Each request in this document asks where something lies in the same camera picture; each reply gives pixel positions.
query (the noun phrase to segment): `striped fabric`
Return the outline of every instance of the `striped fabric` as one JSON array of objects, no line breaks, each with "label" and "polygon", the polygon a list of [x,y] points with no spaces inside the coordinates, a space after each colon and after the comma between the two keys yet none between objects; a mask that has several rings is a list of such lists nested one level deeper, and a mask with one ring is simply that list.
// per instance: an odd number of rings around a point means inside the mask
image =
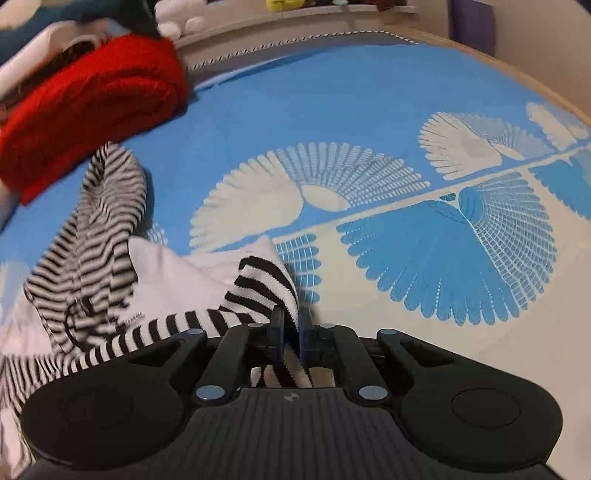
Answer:
[{"label": "striped fabric", "polygon": [[[190,328],[209,337],[224,335],[241,323],[268,323],[276,305],[287,312],[286,332],[297,350],[298,304],[294,284],[279,259],[244,258],[239,276],[217,310],[172,313],[136,327],[118,326],[113,314],[125,305],[137,281],[128,239],[145,212],[146,183],[135,157],[115,144],[92,157],[79,204],[25,284],[51,339],[53,353],[3,356],[0,353],[0,409],[18,419],[29,396],[46,383],[125,355]],[[71,309],[90,299],[93,314]],[[311,387],[296,351],[287,348],[284,367],[254,371],[257,386]],[[0,422],[0,459],[5,457],[5,430]],[[21,472],[33,458],[21,436]]]}]

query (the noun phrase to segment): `yellow object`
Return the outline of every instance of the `yellow object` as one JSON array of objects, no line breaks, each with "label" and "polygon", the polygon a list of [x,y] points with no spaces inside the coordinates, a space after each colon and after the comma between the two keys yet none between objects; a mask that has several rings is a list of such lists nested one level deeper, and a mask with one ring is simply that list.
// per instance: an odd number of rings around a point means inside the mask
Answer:
[{"label": "yellow object", "polygon": [[287,12],[302,8],[306,0],[265,0],[265,7],[269,12]]}]

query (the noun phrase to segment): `bed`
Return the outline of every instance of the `bed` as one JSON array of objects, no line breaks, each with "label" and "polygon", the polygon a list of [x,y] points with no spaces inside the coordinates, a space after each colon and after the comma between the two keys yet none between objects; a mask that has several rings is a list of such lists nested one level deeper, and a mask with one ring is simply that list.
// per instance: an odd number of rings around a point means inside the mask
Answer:
[{"label": "bed", "polygon": [[[124,143],[150,184],[138,234],[181,255],[268,235],[301,315],[539,383],[564,416],[550,465],[588,480],[591,128],[556,96],[390,31],[228,50],[189,75],[186,112]],[[0,236],[0,323],[85,169]]]}]

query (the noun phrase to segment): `wall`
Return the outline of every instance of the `wall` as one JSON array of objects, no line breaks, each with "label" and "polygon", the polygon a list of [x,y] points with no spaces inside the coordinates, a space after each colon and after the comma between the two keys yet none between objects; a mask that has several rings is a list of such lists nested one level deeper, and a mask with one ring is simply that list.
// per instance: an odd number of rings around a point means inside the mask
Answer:
[{"label": "wall", "polygon": [[591,15],[575,0],[488,0],[496,57],[591,115]]}]

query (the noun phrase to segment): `red sweater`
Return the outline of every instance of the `red sweater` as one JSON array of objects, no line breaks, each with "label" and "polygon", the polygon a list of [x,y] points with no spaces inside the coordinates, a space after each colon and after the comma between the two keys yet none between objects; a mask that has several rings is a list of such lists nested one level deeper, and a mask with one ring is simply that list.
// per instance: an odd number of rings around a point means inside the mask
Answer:
[{"label": "red sweater", "polygon": [[189,87],[169,40],[127,35],[36,88],[0,132],[0,179],[26,205],[108,141],[170,118]]}]

